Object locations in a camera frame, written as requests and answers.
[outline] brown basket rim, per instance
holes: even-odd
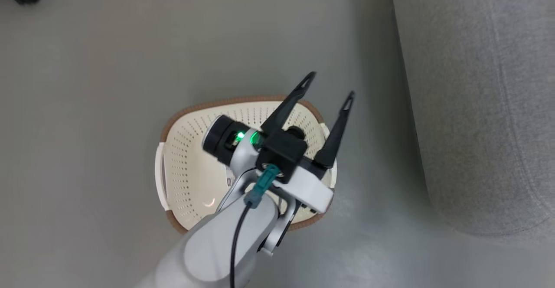
[[[285,98],[286,98],[285,95],[258,96],[258,97],[251,97],[251,98],[230,98],[230,99],[225,99],[225,100],[206,102],[204,104],[199,104],[199,105],[196,105],[196,106],[185,108],[185,109],[177,112],[176,114],[174,114],[168,120],[168,123],[164,126],[164,129],[162,130],[162,134],[160,136],[160,142],[166,142],[166,140],[168,138],[168,134],[169,134],[170,129],[172,128],[173,124],[175,124],[175,122],[177,122],[177,120],[179,120],[179,118],[181,118],[182,116],[184,116],[186,114],[189,114],[191,112],[195,112],[195,111],[203,110],[203,109],[207,109],[207,108],[218,107],[218,106],[226,106],[226,105],[230,105],[230,104],[241,104],[243,102],[282,101]],[[316,118],[318,123],[323,123],[322,115],[320,114],[318,109],[313,106],[313,104],[311,104],[309,101],[306,101],[306,100],[299,100],[299,104],[301,104],[302,106],[305,106],[308,110],[310,110],[310,112],[314,115],[314,117]],[[317,221],[322,219],[322,217],[324,215],[325,215],[325,213],[320,213],[320,214],[314,215],[310,219],[306,219],[306,220],[301,221],[301,222],[293,223],[289,226],[289,228],[287,230],[288,231],[294,231],[295,229],[301,229],[303,227],[313,225],[314,223],[316,223]],[[172,210],[166,211],[166,216],[168,217],[168,220],[170,221],[172,226],[179,233],[185,234],[185,233],[188,232],[188,230],[185,227],[183,227],[179,223],[179,221],[175,218],[175,215],[174,215]]]

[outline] black cable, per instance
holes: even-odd
[[[246,214],[250,209],[251,203],[246,203],[245,209],[239,218],[239,222],[237,223],[237,227],[235,228],[235,234],[233,235],[233,244],[232,244],[232,260],[229,269],[229,282],[231,288],[235,288],[235,251],[237,250],[237,239],[239,238],[239,231],[241,230],[241,226],[243,221],[245,220]]]

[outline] white handle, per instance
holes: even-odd
[[[168,205],[168,199],[166,198],[166,191],[164,189],[164,174],[162,168],[164,167],[164,142],[158,144],[156,148],[156,158],[154,159],[154,181],[156,182],[156,191],[158,191],[158,198],[164,210],[168,211],[170,206]]]
[[[321,123],[320,126],[322,127],[323,138],[327,139],[330,135],[330,130],[327,128],[325,123]],[[330,188],[333,189],[335,187],[335,182],[337,181],[337,158],[333,162],[333,167],[330,169]]]

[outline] gray fabric upholstery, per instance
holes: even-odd
[[[458,231],[555,242],[555,0],[394,0],[432,203]]]

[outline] white plastic basket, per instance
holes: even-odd
[[[180,233],[186,233],[204,216],[214,213],[234,181],[232,172],[225,165],[202,150],[202,138],[212,121],[224,114],[259,130],[283,98],[285,96],[212,102],[187,108],[170,119],[156,151],[155,182],[160,203]],[[314,158],[329,135],[317,109],[309,102],[301,101],[293,108],[284,128],[291,125],[303,129],[308,144],[305,156]],[[337,163],[322,182],[333,189],[336,174]],[[276,195],[268,194],[284,211],[285,202],[282,204]],[[289,230],[310,225],[322,216],[301,208]]]

